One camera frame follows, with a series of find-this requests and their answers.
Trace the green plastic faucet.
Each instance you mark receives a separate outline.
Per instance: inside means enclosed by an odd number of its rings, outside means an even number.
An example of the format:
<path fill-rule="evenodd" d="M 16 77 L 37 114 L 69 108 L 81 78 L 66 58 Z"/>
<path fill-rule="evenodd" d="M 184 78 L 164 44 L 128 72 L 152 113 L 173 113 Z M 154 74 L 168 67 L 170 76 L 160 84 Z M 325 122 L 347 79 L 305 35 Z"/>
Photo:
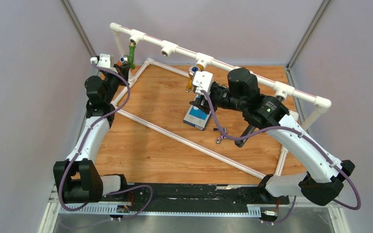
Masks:
<path fill-rule="evenodd" d="M 122 55 L 119 59 L 119 62 L 122 62 L 122 66 L 129 66 L 130 69 L 136 68 L 134 64 L 135 49 L 136 49 L 136 42 L 131 41 L 129 44 L 129 53 Z"/>

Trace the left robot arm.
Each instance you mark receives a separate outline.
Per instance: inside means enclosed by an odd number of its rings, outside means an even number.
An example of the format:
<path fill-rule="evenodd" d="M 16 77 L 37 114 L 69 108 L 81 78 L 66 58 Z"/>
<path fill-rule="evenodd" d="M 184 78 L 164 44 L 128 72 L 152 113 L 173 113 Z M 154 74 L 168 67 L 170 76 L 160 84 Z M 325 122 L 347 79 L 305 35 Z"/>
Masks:
<path fill-rule="evenodd" d="M 85 81 L 88 101 L 84 131 L 67 158 L 53 166 L 58 197 L 63 206 L 96 203 L 108 194 L 117 201 L 123 201 L 129 195 L 125 176 L 101 176 L 94 160 L 115 118 L 112 98 L 119 86 L 128 87 L 130 70 L 129 65 L 113 65 L 111 69 L 101 69 L 105 78 L 90 76 Z"/>

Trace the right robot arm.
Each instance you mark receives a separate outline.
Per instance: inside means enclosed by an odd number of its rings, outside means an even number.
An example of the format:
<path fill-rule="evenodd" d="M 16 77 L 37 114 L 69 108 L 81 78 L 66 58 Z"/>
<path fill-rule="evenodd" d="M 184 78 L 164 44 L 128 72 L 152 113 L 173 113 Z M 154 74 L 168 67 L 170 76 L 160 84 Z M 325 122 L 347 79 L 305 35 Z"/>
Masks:
<path fill-rule="evenodd" d="M 355 164 L 336 158 L 319 145 L 290 114 L 282 95 L 262 94 L 256 75 L 244 67 L 229 71 L 227 86 L 215 82 L 212 73 L 198 66 L 190 67 L 189 76 L 197 94 L 193 106 L 212 115 L 218 108 L 241 112 L 248 127 L 240 137 L 234 137 L 239 147 L 250 137 L 266 133 L 305 167 L 305 172 L 295 175 L 266 175 L 258 185 L 262 202 L 281 196 L 303 196 L 319 206 L 338 201 L 344 183 L 351 183 Z"/>

